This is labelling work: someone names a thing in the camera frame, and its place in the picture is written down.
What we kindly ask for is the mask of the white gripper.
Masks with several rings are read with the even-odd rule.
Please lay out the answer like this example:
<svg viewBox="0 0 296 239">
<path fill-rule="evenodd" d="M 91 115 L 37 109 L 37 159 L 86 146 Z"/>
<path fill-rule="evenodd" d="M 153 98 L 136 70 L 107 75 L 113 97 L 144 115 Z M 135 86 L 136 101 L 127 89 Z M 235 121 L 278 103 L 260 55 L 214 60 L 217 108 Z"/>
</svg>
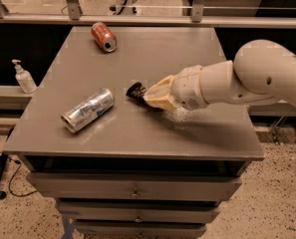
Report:
<svg viewBox="0 0 296 239">
<path fill-rule="evenodd" d="M 177 75 L 169 75 L 155 84 L 156 92 L 165 94 L 145 93 L 144 100 L 153 107 L 173 111 L 181 105 L 188 111 L 204 109 L 208 103 L 204 100 L 200 87 L 200 72 L 202 66 L 185 68 Z"/>
</svg>

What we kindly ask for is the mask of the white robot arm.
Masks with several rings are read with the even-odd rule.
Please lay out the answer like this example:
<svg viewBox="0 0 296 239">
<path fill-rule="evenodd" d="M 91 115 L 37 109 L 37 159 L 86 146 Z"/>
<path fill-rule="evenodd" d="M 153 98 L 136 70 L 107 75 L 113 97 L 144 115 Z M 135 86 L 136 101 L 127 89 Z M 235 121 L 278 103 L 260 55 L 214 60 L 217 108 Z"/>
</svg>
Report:
<svg viewBox="0 0 296 239">
<path fill-rule="evenodd" d="M 232 61 L 196 65 L 165 77 L 145 92 L 144 100 L 167 111 L 279 101 L 296 108 L 296 55 L 275 42 L 254 40 L 243 45 Z"/>
</svg>

